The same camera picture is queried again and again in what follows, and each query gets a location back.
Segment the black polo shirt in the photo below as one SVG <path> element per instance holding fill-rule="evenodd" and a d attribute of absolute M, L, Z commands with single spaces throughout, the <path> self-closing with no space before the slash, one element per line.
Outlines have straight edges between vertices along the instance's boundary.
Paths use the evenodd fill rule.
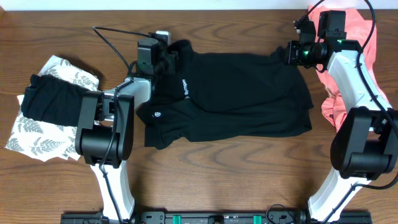
<path fill-rule="evenodd" d="M 136 112 L 145 146 L 165 149 L 180 138 L 290 137 L 312 129 L 310 92 L 298 68 L 284 62 L 282 47 L 269 55 L 200 54 L 180 40 L 169 49 L 178 54 L 176 74 L 164 75 Z"/>

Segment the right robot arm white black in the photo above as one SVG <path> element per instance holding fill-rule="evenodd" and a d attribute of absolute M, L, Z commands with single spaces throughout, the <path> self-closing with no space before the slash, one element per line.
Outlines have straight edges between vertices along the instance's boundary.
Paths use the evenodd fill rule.
<path fill-rule="evenodd" d="M 322 65 L 338 86 L 346 118 L 330 149 L 331 171 L 297 215 L 297 223 L 334 223 L 362 188 L 397 162 L 397 111 L 380 94 L 365 65 L 365 46 L 348 40 L 344 11 L 324 11 L 318 25 L 307 15 L 294 21 L 298 40 L 288 43 L 285 62 Z"/>

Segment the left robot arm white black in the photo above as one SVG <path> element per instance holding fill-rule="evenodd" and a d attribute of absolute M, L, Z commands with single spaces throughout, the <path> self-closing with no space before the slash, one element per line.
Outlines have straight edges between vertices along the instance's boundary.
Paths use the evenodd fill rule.
<path fill-rule="evenodd" d="M 75 137 L 76 152 L 98 180 L 103 211 L 94 223 L 132 223 L 135 200 L 129 189 L 126 161 L 134 134 L 134 111 L 148 102 L 155 83 L 176 72 L 178 54 L 170 52 L 170 33 L 157 31 L 137 43 L 137 60 L 113 89 L 84 94 Z"/>

